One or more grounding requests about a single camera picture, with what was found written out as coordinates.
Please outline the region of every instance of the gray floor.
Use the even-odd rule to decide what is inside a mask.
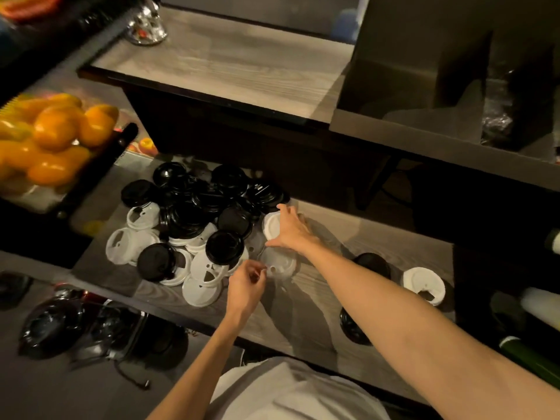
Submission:
[[[185,359],[173,370],[160,372],[122,364],[137,379],[149,379],[142,391],[118,375],[111,362],[71,371],[66,354],[50,360],[17,355],[17,338],[26,315],[48,299],[52,287],[35,282],[17,308],[0,311],[0,407],[3,419],[141,420],[172,388],[208,337],[189,336]],[[239,365],[242,350],[234,348],[226,370]]]

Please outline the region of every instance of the white shirt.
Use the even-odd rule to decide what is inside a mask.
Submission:
[[[381,402],[351,381],[276,357],[224,374],[207,420],[390,420]]]

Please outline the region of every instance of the silver metallic base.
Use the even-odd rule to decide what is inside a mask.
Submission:
[[[143,6],[128,24],[126,38],[136,45],[156,45],[167,38],[167,31],[156,9]]]

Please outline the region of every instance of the black cable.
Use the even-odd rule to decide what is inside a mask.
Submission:
[[[136,386],[137,388],[139,388],[141,390],[150,389],[150,381],[149,380],[146,380],[144,383],[140,383],[140,382],[135,381],[135,379],[132,379],[132,377],[127,376],[126,373],[120,369],[120,363],[122,361],[124,361],[124,359],[118,360],[118,361],[115,360],[114,365],[115,365],[116,372],[118,374],[120,374],[121,377],[123,377],[124,379],[126,379],[130,383],[132,383],[134,386]]]
[[[410,202],[407,202],[406,200],[401,199],[400,197],[395,196],[392,193],[389,193],[387,190],[385,190],[383,187],[381,188],[381,191],[383,193],[385,193],[388,197],[390,197],[391,199],[393,199],[396,203],[400,203],[403,206],[406,206],[407,208],[411,208],[412,204]]]

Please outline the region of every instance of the wooden tabletop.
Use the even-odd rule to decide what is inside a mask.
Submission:
[[[169,33],[162,44],[119,40],[91,66],[330,123],[353,45],[165,7],[160,14]]]
[[[142,177],[149,178],[160,161],[153,161]],[[454,285],[452,244],[420,234],[368,221],[300,200],[298,206],[315,233],[334,250],[353,258],[365,252],[381,255],[391,267],[391,279],[399,282],[402,272],[412,267],[427,267]],[[72,269],[82,282],[112,289],[130,297],[141,309],[169,313],[215,328],[225,314],[227,289],[206,308],[186,303],[181,287],[165,287],[143,281],[135,267],[114,265],[105,256],[105,243],[116,229],[125,226],[128,209],[122,204],[107,221],[85,254]],[[440,306],[455,320],[452,291]],[[360,346],[346,338],[340,328],[341,305],[325,279],[300,258],[291,280],[269,280],[255,313],[240,336],[276,351],[295,356],[353,379],[385,389],[412,400],[424,399],[387,364],[374,347]]]

